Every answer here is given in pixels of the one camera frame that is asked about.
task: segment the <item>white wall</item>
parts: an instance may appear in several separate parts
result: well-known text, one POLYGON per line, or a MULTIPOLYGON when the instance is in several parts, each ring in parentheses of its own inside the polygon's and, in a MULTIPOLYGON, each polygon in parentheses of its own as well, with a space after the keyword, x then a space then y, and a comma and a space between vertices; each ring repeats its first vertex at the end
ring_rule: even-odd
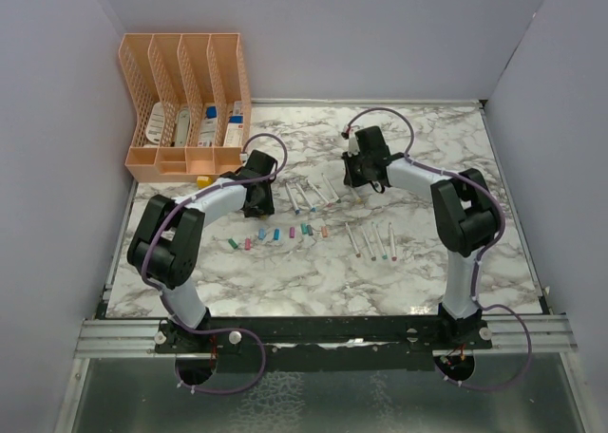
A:
POLYGON ((0 429, 52 431, 124 209, 133 111, 96 0, 0 0, 0 429))
MULTIPOLYGON (((608 6, 545 0, 487 107, 534 262, 608 406, 608 6)), ((608 413, 602 411, 608 425, 608 413)))
POLYGON ((132 32, 242 32, 258 98, 484 99, 542 0, 102 1, 132 32))

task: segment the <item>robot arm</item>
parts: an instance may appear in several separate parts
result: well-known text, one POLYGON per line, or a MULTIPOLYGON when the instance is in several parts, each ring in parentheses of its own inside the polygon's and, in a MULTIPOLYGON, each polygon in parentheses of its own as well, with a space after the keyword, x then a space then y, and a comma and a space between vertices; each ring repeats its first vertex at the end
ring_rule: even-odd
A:
MULTIPOLYGON (((268 176, 275 167, 273 157, 254 150, 241 169, 222 175, 212 186, 205 188, 214 188, 212 192, 185 205, 167 228, 174 231, 173 237, 161 237, 154 248, 147 274, 158 283, 165 306, 187 327, 202 327, 210 316, 190 277, 199 256, 203 229, 238 210, 242 210, 246 217, 267 216, 275 212, 271 180, 220 189, 218 186, 235 180, 268 176)), ((188 197, 173 200, 156 195, 149 200, 126 255, 128 263, 138 273, 142 272, 145 255, 162 222, 178 203, 186 199, 188 197)))
MULTIPOLYGON (((435 174, 405 159, 392 155, 378 126, 361 129, 349 139, 343 153, 348 186, 371 183, 376 192, 387 187, 405 189, 433 203, 437 233, 447 247, 447 285, 440 313, 454 322, 478 317, 481 311, 472 298, 476 284, 475 257, 496 234, 498 211, 474 188, 449 176, 435 174), (466 209, 463 202, 470 202, 466 209)), ((460 175, 487 189, 482 174, 469 169, 460 175)))

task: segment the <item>white marble tabletop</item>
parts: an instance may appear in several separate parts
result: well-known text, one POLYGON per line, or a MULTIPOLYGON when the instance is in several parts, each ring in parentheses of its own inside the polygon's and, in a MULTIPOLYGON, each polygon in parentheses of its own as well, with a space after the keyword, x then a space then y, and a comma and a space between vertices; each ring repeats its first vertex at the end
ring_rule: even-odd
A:
MULTIPOLYGON (((412 122, 416 143, 411 155, 428 164, 455 171, 481 170, 490 191, 497 195, 507 214, 506 233, 483 265, 480 299, 483 304, 505 303, 517 312, 541 312, 523 246, 511 215, 498 167, 477 107, 395 107, 412 122)), ((287 143, 289 161, 273 184, 275 214, 266 220, 232 213, 210 225, 203 233, 199 260, 193 272, 203 302, 215 316, 222 315, 363 315, 436 312, 446 287, 447 250, 435 229, 432 206, 403 190, 389 188, 383 195, 370 186, 357 188, 364 203, 355 203, 343 185, 340 159, 346 142, 340 130, 361 108, 256 106, 251 134, 274 132, 287 143), (310 179, 330 195, 321 173, 332 182, 341 203, 331 208, 307 186, 310 179), (283 184, 298 181, 319 210, 310 212, 300 198, 302 213, 296 216, 283 184), (303 235, 300 223, 314 229, 303 235), (345 229, 349 222, 363 256, 355 257, 345 229), (398 260, 372 261, 361 235, 364 226, 378 224, 389 248, 388 226, 396 236, 398 260), (295 238, 289 228, 295 227, 295 238), (329 236, 320 234, 327 226, 329 236), (264 228, 267 236, 257 239, 264 228), (280 229, 279 241, 273 230, 280 229), (251 251, 244 250, 246 237, 251 251), (232 249, 228 239, 239 247, 232 249)), ((379 125, 391 152, 402 151, 408 142, 403 123, 390 114, 371 113, 357 122, 379 125)), ((281 150, 268 140, 252 143, 280 159, 281 150)), ((183 196, 196 191, 189 183, 141 184, 128 221, 121 260, 114 279, 107 317, 164 316, 158 294, 147 288, 136 270, 126 262, 126 249, 140 221, 146 202, 155 194, 183 196)), ((378 253, 375 241, 372 242, 378 253)))

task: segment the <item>yellow cap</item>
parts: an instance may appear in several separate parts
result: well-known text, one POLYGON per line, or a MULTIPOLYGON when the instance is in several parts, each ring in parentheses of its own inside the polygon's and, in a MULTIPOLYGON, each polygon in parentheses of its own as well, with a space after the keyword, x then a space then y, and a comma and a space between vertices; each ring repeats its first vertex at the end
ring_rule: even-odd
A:
POLYGON ((197 186, 199 187, 199 189, 206 188, 207 186, 209 186, 212 183, 213 183, 213 180, 210 179, 209 177, 205 177, 205 176, 197 177, 197 186))

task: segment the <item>cable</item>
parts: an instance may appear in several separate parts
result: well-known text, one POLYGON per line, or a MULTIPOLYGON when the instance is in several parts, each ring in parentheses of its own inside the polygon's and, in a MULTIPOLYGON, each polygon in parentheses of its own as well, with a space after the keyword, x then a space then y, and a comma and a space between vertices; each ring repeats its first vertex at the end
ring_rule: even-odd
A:
POLYGON ((213 334, 218 334, 218 333, 229 333, 231 331, 239 331, 240 333, 244 333, 246 335, 251 336, 256 341, 256 344, 259 346, 259 349, 261 351, 261 356, 262 356, 262 362, 260 364, 259 371, 257 372, 256 377, 251 382, 245 384, 244 386, 240 386, 240 387, 236 387, 236 388, 232 388, 232 389, 213 389, 213 388, 204 388, 204 387, 199 387, 199 386, 189 386, 189 388, 191 390, 194 390, 194 391, 197 391, 200 393, 208 393, 208 394, 215 394, 215 395, 232 395, 234 393, 240 393, 244 390, 247 390, 248 388, 257 384, 259 382, 259 380, 261 379, 262 375, 264 374, 264 369, 266 368, 266 351, 264 349, 264 344, 262 343, 262 341, 259 339, 259 337, 255 333, 253 333, 252 331, 247 330, 247 329, 234 328, 234 329, 196 330, 196 329, 192 329, 192 328, 188 327, 187 325, 185 325, 179 319, 179 317, 175 314, 175 312, 173 311, 171 306, 165 302, 163 295, 162 295, 162 285, 160 283, 156 283, 156 282, 148 279, 148 276, 147 276, 148 265, 150 263, 150 258, 152 257, 152 253, 154 252, 154 249, 156 248, 156 246, 159 243, 159 240, 161 239, 162 233, 167 228, 167 226, 169 225, 169 223, 171 222, 173 217, 186 205, 194 202, 195 200, 203 198, 204 196, 208 195, 209 193, 213 193, 214 191, 217 191, 218 189, 228 188, 230 186, 257 183, 260 181, 265 181, 267 179, 275 178, 276 175, 279 174, 283 170, 283 168, 285 168, 285 165, 287 164, 287 145, 285 145, 285 142, 280 137, 276 136, 275 134, 270 134, 267 132, 255 134, 253 137, 249 138, 249 140, 247 142, 245 142, 245 144, 243 145, 242 153, 245 153, 245 150, 247 149, 247 147, 249 146, 249 144, 252 141, 254 141, 255 139, 258 139, 260 137, 270 137, 271 139, 275 139, 276 141, 278 141, 278 143, 281 145, 281 148, 283 149, 283 162, 281 162, 281 165, 279 165, 275 169, 274 172, 270 173, 269 175, 263 176, 263 177, 258 177, 256 179, 239 179, 239 180, 229 181, 229 182, 222 183, 222 184, 211 185, 205 189, 201 189, 200 191, 198 191, 197 193, 192 195, 190 198, 187 198, 186 200, 180 202, 178 205, 176 205, 176 207, 173 210, 171 210, 171 212, 167 215, 167 217, 161 223, 159 230, 155 233, 154 237, 152 238, 152 241, 150 242, 150 247, 148 248, 148 251, 145 254, 145 257, 143 258, 142 281, 147 286, 150 286, 161 293, 162 305, 169 312, 169 316, 171 316, 171 319, 176 324, 178 324, 180 327, 182 327, 184 330, 188 331, 189 333, 192 333, 195 335, 213 335, 213 334))
MULTIPOLYGON (((459 175, 457 173, 449 172, 449 171, 446 171, 446 170, 443 170, 443 169, 437 169, 435 167, 431 167, 429 165, 425 165, 422 162, 418 162, 417 160, 413 160, 409 156, 409 150, 411 149, 411 147, 413 145, 413 142, 414 142, 414 130, 413 130, 413 127, 412 127, 411 123, 409 122, 409 120, 403 114, 399 113, 396 110, 393 110, 393 109, 387 108, 387 107, 368 108, 368 109, 362 111, 361 113, 359 113, 358 115, 356 115, 347 124, 347 129, 346 129, 345 133, 346 134, 350 133, 352 124, 356 120, 358 120, 361 116, 365 115, 366 113, 370 113, 372 111, 375 111, 375 110, 382 110, 382 111, 387 111, 389 113, 392 113, 392 114, 398 116, 401 120, 403 120, 406 123, 406 125, 408 126, 409 133, 410 133, 410 140, 409 140, 408 146, 406 147, 406 149, 404 151, 404 158, 405 158, 406 162, 410 163, 413 166, 420 167, 421 169, 426 170, 426 171, 428 171, 428 172, 430 172, 432 174, 437 174, 437 175, 451 177, 453 179, 457 179, 459 181, 462 181, 463 183, 466 183, 467 185, 471 186, 472 188, 475 188, 477 191, 479 191, 484 196, 486 196, 492 202, 492 205, 498 211, 500 224, 499 224, 499 229, 498 229, 497 234, 495 234, 494 238, 487 245, 485 245, 477 253, 477 255, 475 256, 475 266, 473 267, 473 273, 472 273, 472 276, 471 276, 472 279, 471 279, 471 291, 470 291, 470 295, 471 295, 471 299, 473 300, 473 302, 475 303, 475 305, 477 305, 477 307, 480 308, 482 311, 492 311, 492 310, 496 310, 497 308, 500 308, 502 310, 508 311, 522 325, 523 333, 525 334, 525 340, 527 342, 527 356, 526 356, 525 364, 516 373, 516 375, 513 378, 511 378, 509 381, 506 381, 505 383, 498 384, 498 385, 495 385, 495 386, 474 386, 474 385, 463 383, 462 381, 455 381, 453 379, 448 378, 446 375, 445 375, 445 379, 447 381, 449 381, 450 383, 456 385, 456 386, 468 388, 470 390, 494 391, 494 390, 502 390, 504 388, 508 388, 508 387, 514 385, 516 382, 518 382, 523 377, 523 375, 527 372, 527 370, 529 370, 529 368, 530 368, 530 364, 532 362, 532 338, 530 337, 530 332, 528 330, 528 327, 524 323, 522 317, 519 316, 513 310, 511 310, 507 305, 495 304, 495 305, 490 305, 489 307, 484 307, 481 303, 479 303, 478 296, 477 296, 477 284, 478 284, 478 280, 479 280, 479 277, 480 277, 479 276, 479 270, 480 270, 482 258, 484 257, 484 254, 487 252, 487 250, 489 250, 494 245, 496 245, 496 243, 498 243, 498 241, 504 235, 504 230, 506 228, 506 218, 504 216, 503 207, 501 206, 500 202, 497 199, 495 199, 494 196, 492 196, 490 194, 490 192, 488 190, 486 190, 482 185, 476 183, 475 181, 473 181, 471 179, 467 179, 466 177, 463 177, 462 175, 459 175)), ((438 367, 435 367, 435 368, 439 372, 441 372, 442 374, 444 374, 443 371, 441 371, 438 367)))
POLYGON ((388 108, 388 107, 372 107, 372 108, 366 108, 365 110, 363 110, 362 112, 358 113, 357 115, 354 116, 354 118, 352 120, 350 120, 347 125, 346 125, 346 129, 343 132, 343 135, 346 135, 348 137, 348 135, 351 133, 352 130, 352 124, 354 122, 356 122, 359 118, 361 118, 363 115, 366 115, 370 112, 389 112, 392 113, 393 115, 399 117, 401 120, 403 120, 405 122, 405 124, 408 126, 409 129, 409 143, 408 146, 406 147, 406 156, 409 153, 409 150, 411 149, 411 147, 414 145, 414 140, 415 140, 415 135, 414 135, 414 128, 411 125, 411 122, 409 122, 409 120, 403 116, 403 114, 399 113, 397 110, 393 110, 392 108, 388 108))

